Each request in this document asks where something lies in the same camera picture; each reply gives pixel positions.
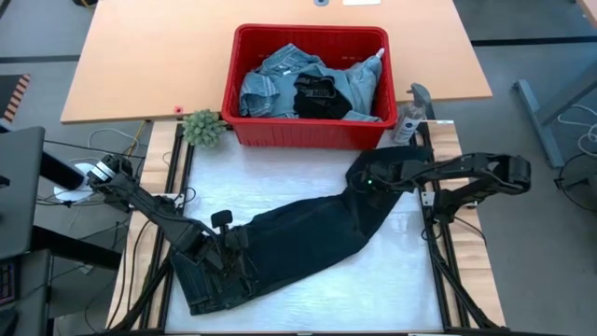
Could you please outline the black printed garment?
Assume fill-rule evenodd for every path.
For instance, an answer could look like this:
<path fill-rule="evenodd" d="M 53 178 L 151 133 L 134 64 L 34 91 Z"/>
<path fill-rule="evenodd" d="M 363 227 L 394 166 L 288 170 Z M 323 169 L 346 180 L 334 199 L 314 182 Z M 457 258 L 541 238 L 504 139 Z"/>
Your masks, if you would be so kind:
<path fill-rule="evenodd" d="M 298 75 L 293 109 L 302 119 L 343 119 L 353 109 L 331 76 Z"/>

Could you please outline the gray equipment case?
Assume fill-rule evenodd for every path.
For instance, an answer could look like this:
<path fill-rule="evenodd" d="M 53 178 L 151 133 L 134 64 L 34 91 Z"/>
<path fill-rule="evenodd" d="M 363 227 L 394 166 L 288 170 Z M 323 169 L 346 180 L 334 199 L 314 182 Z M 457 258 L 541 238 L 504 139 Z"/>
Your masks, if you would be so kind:
<path fill-rule="evenodd" d="M 0 336 L 48 336 L 50 253 L 0 259 Z"/>

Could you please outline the plain light blue garment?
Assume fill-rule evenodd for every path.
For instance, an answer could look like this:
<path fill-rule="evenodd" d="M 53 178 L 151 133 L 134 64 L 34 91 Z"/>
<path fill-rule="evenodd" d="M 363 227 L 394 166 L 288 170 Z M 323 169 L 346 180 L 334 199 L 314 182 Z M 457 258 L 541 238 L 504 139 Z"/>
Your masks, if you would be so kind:
<path fill-rule="evenodd" d="M 353 109 L 343 119 L 348 121 L 380 122 L 382 119 L 372 114 L 375 91 L 379 83 L 382 64 L 376 57 L 365 63 L 356 63 L 346 70 L 320 70 L 321 75 L 335 78 L 335 87 L 349 100 Z"/>

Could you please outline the black orange striped mat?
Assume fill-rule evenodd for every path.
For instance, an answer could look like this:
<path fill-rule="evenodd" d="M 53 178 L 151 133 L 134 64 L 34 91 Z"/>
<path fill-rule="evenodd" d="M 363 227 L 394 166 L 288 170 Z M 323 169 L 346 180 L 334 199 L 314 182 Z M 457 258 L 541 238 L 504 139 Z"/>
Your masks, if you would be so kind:
<path fill-rule="evenodd" d="M 30 74 L 0 75 L 0 120 L 14 121 L 30 82 Z"/>

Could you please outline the black desk beam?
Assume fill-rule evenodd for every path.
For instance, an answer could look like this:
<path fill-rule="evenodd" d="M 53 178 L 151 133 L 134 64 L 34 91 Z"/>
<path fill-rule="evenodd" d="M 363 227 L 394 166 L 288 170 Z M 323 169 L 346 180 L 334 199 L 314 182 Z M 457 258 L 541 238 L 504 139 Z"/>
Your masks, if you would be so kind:
<path fill-rule="evenodd" d="M 68 191 L 81 187 L 84 182 L 83 174 L 46 152 L 41 154 L 40 175 Z M 121 254 L 111 249 L 34 225 L 30 250 L 42 249 L 49 250 L 53 256 L 112 270 L 118 268 L 121 259 Z"/>

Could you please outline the light wooden desk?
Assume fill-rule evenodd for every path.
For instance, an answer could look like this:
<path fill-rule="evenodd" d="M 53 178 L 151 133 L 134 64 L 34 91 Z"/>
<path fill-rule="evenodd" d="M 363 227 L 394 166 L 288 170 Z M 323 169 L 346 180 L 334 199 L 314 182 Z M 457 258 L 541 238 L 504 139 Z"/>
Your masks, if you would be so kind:
<path fill-rule="evenodd" d="M 377 26 L 389 36 L 398 101 L 414 82 L 437 100 L 492 96 L 452 0 L 99 0 L 62 123 L 217 110 L 245 23 Z"/>

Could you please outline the white round floor plate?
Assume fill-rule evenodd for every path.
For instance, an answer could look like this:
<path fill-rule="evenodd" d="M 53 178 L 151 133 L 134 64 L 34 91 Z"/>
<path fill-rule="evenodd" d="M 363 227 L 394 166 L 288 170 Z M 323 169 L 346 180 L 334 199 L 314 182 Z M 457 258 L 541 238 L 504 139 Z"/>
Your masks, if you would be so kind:
<path fill-rule="evenodd" d="M 53 188 L 54 197 L 61 202 L 80 203 L 88 200 L 93 190 L 88 185 L 87 173 L 94 167 L 91 163 L 81 162 L 74 165 L 75 171 L 83 175 L 83 181 L 76 189 L 64 189 L 56 185 Z"/>

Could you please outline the gray metal table leg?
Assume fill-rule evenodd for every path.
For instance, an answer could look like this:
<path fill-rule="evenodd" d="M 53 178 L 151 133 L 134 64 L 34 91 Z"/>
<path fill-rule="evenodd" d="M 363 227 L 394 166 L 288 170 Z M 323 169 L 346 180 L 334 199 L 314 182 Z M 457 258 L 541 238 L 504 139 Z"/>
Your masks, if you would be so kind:
<path fill-rule="evenodd" d="M 530 118 L 550 166 L 553 168 L 563 167 L 562 153 L 557 145 L 551 124 L 572 105 L 597 89 L 597 61 L 542 105 L 537 102 L 531 86 L 526 80 L 517 80 L 513 84 L 513 89 L 521 99 L 523 110 Z"/>

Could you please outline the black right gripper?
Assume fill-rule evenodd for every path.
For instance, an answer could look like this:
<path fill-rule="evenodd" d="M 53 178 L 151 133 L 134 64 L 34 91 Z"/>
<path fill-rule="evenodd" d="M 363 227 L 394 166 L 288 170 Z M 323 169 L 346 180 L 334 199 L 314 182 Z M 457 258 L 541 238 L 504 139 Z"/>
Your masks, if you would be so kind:
<path fill-rule="evenodd" d="M 403 177 L 405 161 L 357 159 L 347 171 L 347 186 L 358 193 L 413 192 L 413 183 Z"/>

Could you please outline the clear spray bottle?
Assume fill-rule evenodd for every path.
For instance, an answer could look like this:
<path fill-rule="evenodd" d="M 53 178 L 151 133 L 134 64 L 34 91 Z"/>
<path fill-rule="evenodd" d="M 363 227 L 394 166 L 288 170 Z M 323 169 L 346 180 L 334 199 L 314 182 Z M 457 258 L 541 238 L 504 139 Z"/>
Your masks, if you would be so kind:
<path fill-rule="evenodd" d="M 392 140 L 399 146 L 410 143 L 411 137 L 432 107 L 431 95 L 425 86 L 412 83 L 408 93 L 412 95 L 412 100 L 398 108 L 398 121 L 392 133 Z"/>

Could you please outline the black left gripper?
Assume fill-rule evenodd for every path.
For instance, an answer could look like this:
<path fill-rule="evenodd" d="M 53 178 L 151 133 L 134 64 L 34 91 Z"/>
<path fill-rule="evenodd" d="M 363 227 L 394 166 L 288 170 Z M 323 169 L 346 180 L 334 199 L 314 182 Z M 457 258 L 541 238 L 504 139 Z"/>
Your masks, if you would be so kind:
<path fill-rule="evenodd" d="M 187 277 L 206 274 L 216 279 L 232 276 L 249 277 L 245 252 L 249 247 L 248 231 L 235 227 L 223 234 L 205 234 L 195 226 L 184 230 L 184 271 Z"/>

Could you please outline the dark denim jeans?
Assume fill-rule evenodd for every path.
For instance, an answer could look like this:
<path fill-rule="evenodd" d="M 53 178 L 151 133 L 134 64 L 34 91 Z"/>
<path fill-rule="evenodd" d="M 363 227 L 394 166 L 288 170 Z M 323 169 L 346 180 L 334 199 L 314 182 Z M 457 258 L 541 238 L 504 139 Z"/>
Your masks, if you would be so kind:
<path fill-rule="evenodd" d="M 425 162 L 429 156 L 422 147 L 386 147 L 365 151 L 357 159 Z M 400 196 L 400 192 L 358 193 L 347 186 L 337 195 L 299 200 L 258 214 L 244 225 L 230 223 L 229 229 L 248 231 L 249 277 L 187 277 L 183 264 L 171 260 L 190 313 L 235 308 L 349 258 L 368 244 Z"/>

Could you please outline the striped light blue shirt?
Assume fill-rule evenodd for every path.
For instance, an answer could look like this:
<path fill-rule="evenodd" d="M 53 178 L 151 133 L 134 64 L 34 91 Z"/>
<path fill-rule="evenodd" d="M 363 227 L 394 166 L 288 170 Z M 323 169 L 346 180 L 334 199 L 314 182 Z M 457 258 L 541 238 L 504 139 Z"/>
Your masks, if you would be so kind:
<path fill-rule="evenodd" d="M 240 114 L 252 118 L 296 119 L 298 114 L 293 106 L 299 74 L 320 76 L 320 70 L 325 67 L 318 56 L 294 44 L 283 46 L 244 77 Z"/>

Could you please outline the potted green artificial plant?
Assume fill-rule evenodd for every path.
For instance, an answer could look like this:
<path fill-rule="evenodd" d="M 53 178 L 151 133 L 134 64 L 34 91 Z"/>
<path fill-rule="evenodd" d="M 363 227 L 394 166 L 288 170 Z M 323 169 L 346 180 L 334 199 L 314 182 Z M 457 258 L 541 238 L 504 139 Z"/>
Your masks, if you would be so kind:
<path fill-rule="evenodd" d="M 210 109 L 183 117 L 183 139 L 194 147 L 215 147 L 228 124 Z"/>

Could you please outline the red plastic laundry bin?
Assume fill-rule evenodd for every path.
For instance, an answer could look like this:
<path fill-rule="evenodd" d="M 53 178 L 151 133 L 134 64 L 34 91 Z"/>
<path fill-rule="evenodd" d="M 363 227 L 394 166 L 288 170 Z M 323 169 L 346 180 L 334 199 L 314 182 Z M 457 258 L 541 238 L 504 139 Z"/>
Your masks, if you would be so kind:
<path fill-rule="evenodd" d="M 346 69 L 383 49 L 381 80 L 372 102 L 372 115 L 382 120 L 243 117 L 240 94 L 245 75 L 288 43 L 320 57 L 334 69 Z M 397 121 L 388 34 L 374 26 L 243 24 L 234 34 L 221 116 L 246 146 L 374 148 L 383 132 Z"/>

